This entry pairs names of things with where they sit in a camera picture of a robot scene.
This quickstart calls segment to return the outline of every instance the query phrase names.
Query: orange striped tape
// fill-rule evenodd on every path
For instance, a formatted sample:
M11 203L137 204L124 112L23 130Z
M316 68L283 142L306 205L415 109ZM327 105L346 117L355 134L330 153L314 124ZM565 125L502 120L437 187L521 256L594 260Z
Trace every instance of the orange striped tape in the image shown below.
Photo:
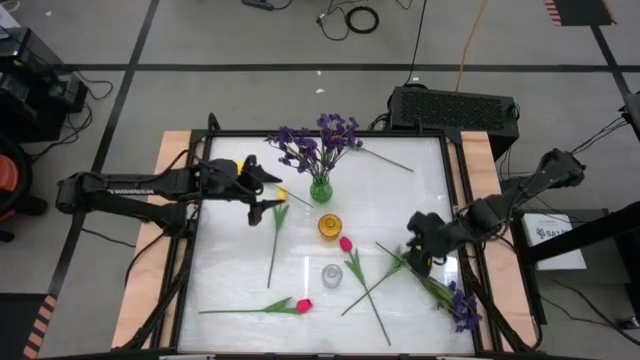
M544 6L547 8L549 16L551 16L551 22L553 25L562 26L562 21L560 20L560 14L556 8L556 3L553 0L544 0Z
M36 359L38 357L44 335L49 327L49 321L51 321L57 302L56 297L53 295L47 295L42 302L40 310L38 310L38 315L33 322L31 334L29 334L29 338L27 339L27 345L25 345L22 352L24 355L23 359Z

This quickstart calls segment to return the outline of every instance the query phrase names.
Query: wire bundle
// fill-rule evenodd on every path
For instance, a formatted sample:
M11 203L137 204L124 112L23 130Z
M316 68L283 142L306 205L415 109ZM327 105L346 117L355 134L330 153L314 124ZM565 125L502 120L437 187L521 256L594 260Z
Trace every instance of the wire bundle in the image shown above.
M593 144L595 144L598 140L603 139L607 135L611 134L612 132L626 125L629 125L629 123L626 120L624 120L622 116L620 116L619 118L610 122L607 126L600 129L600 131L598 131L595 135L590 137L587 141L583 142L582 144L578 145L575 149L571 150L570 151L571 154L576 155L587 150L588 148L593 146Z

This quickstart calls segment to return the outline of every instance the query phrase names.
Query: green glass vase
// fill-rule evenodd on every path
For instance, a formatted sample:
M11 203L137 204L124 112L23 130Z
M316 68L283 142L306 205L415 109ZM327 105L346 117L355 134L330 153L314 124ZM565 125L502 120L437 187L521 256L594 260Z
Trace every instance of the green glass vase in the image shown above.
M333 188L331 187L331 182L329 182L329 177L314 177L309 193L311 193L311 198L319 204L329 201L333 195Z

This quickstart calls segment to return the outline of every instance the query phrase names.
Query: white table surface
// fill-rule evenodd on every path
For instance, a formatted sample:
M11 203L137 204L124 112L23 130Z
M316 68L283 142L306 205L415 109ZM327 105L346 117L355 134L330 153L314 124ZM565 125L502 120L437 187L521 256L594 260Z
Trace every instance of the white table surface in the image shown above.
M344 264L348 255L338 242L327 243L317 230L327 213L343 222L341 236L359 249L369 286L388 270L392 258L378 248L393 250L411 233L406 225L413 213L437 212L451 220L444 166L437 138L365 138L365 147L415 172L406 171L366 152L344 156L331 173L332 199L311 208L292 197L278 237L271 288L267 276L273 238L271 211L256 227L247 225L248 206L205 201L200 214L190 283L178 348L180 352L214 353L369 353L471 354L471 334L455 333L450 315L406 270L401 270L372 292L391 346L365 299L347 315L340 314L364 290ZM217 138L211 159L244 160L255 154L263 168L283 179L291 193L313 203L311 176L298 174L277 159L282 152L262 138ZM275 199L277 189L266 185L263 198ZM322 283L328 264L343 270L334 289ZM431 274L448 284L459 283L459 266L452 253L445 266ZM259 309L278 300L309 298L313 308L301 316L288 314L199 314L204 310Z

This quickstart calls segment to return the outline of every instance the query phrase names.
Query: black stand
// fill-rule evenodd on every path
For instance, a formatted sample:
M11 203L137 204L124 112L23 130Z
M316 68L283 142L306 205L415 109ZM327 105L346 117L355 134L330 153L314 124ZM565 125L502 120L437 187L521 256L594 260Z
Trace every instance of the black stand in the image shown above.
M638 328L640 319L640 265L637 254L640 252L640 202L605 215L600 219L585 223L571 231L558 235L541 244L528 247L526 242L520 242L520 255L523 261L523 276L529 284L529 296L534 309L541 309L535 282L535 264L541 260L568 253L573 250L591 245L598 241L614 238L622 256L625 268L631 278L626 285L629 300L632 303L635 316L618 323L621 328Z

